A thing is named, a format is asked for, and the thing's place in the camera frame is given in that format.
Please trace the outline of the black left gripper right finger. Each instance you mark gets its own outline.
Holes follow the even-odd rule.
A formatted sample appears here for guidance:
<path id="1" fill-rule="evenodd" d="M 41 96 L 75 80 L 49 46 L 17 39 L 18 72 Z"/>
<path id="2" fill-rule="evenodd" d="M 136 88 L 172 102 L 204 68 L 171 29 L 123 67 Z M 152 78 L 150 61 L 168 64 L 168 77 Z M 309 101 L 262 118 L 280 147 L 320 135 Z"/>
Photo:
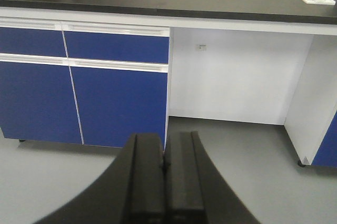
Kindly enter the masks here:
<path id="1" fill-rule="evenodd" d="M 259 223 L 220 174 L 197 131 L 170 135 L 164 160 L 167 223 Z"/>

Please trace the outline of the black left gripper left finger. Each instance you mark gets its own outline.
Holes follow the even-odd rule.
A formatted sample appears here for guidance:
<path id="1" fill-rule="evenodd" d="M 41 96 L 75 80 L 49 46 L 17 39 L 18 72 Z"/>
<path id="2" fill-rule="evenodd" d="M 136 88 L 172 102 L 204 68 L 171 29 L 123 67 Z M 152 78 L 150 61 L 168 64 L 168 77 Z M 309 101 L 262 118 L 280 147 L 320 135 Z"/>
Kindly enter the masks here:
<path id="1" fill-rule="evenodd" d="M 38 223 L 163 223 L 162 161 L 158 134 L 132 134 L 91 185 Z"/>

